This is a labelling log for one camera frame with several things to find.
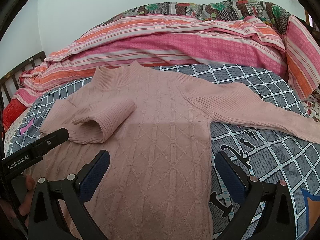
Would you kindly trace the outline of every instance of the finger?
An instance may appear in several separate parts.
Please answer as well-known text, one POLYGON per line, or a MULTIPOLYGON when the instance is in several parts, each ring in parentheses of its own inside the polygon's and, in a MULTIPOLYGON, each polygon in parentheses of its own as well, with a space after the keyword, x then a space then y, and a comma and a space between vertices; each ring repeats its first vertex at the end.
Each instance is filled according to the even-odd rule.
POLYGON ((26 225, 26 227, 29 226, 29 216, 27 217, 26 221, 24 222, 24 224, 26 225))
POLYGON ((24 198, 23 203, 19 207, 19 212, 23 217, 25 215, 29 214, 29 212, 30 212, 33 192, 34 192, 34 190, 28 191, 28 193, 26 194, 26 196, 24 198))
POLYGON ((7 201, 0 199, 0 205, 1 205, 1 208, 4 212, 4 214, 7 217, 12 217, 12 218, 16 217, 16 214, 14 213, 12 207, 10 206, 10 204, 7 201))
POLYGON ((26 175, 26 188, 27 190, 33 190, 35 186, 35 181, 30 175, 26 175))

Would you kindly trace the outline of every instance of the sweater sleeve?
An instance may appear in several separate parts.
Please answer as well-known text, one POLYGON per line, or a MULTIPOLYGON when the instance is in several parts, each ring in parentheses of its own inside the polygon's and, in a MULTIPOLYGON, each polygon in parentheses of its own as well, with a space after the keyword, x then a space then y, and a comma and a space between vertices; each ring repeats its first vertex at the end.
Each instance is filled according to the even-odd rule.
POLYGON ((214 122, 277 130, 320 143, 319 123, 264 102, 242 83, 218 85, 178 74, 176 85, 186 100, 203 110, 214 122))
POLYGON ((103 143, 135 109, 126 97, 116 97, 76 107, 69 100, 57 99, 40 131, 49 134, 62 127, 69 140, 79 144, 103 143))

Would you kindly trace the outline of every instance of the pink striped quilt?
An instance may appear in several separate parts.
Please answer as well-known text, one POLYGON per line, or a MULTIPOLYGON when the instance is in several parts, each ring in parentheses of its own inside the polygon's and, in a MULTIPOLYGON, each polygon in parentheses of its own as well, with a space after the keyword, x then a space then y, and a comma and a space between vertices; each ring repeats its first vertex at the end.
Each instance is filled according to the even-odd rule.
POLYGON ((293 15, 284 37, 288 61, 288 84, 301 99, 320 84, 320 48, 315 39, 293 15))
POLYGON ((144 66, 237 63, 265 68, 284 77, 285 47, 277 33, 249 16, 234 22, 199 21, 183 15, 125 17, 85 33, 51 53, 14 95, 26 106, 65 82, 92 76, 97 66, 119 67, 137 60, 144 66))

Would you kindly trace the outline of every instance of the gray plaid bedsheet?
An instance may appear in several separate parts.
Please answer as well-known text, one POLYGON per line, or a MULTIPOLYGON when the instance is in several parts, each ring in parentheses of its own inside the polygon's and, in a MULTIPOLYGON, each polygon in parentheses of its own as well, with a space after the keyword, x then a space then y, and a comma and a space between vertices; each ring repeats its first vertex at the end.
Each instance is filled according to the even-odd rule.
MULTIPOLYGON (((307 117, 301 102, 288 85, 279 76, 264 69, 231 64, 164 66, 155 69, 177 71, 219 84, 241 82, 259 94, 264 101, 307 117)), ((7 155, 39 137, 39 127, 56 99, 65 98, 90 81, 91 78, 84 78, 66 83, 37 99, 13 137, 7 155)), ((214 155, 223 148, 230 159, 247 174, 255 175, 265 182, 276 183, 279 179, 287 182, 294 206, 298 239, 306 231, 306 207, 301 189, 313 195, 320 195, 320 145, 282 132, 217 122, 211 123, 211 134, 212 192, 216 192, 217 195, 215 204, 209 202, 214 221, 212 238, 216 239, 219 236, 240 207, 233 203, 214 167, 214 155), (240 154, 240 151, 247 153, 247 156, 240 154)), ((264 202, 260 203, 243 239, 252 235, 263 208, 264 202)))

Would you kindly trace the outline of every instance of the sweater collar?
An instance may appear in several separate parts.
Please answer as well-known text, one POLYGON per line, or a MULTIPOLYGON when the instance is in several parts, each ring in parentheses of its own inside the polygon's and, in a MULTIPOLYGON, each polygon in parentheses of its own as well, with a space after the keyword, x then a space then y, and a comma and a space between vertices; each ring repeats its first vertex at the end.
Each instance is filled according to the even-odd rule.
POLYGON ((113 89, 131 81, 143 68, 137 61, 130 66, 123 65, 112 69, 99 66, 90 83, 101 89, 113 89))

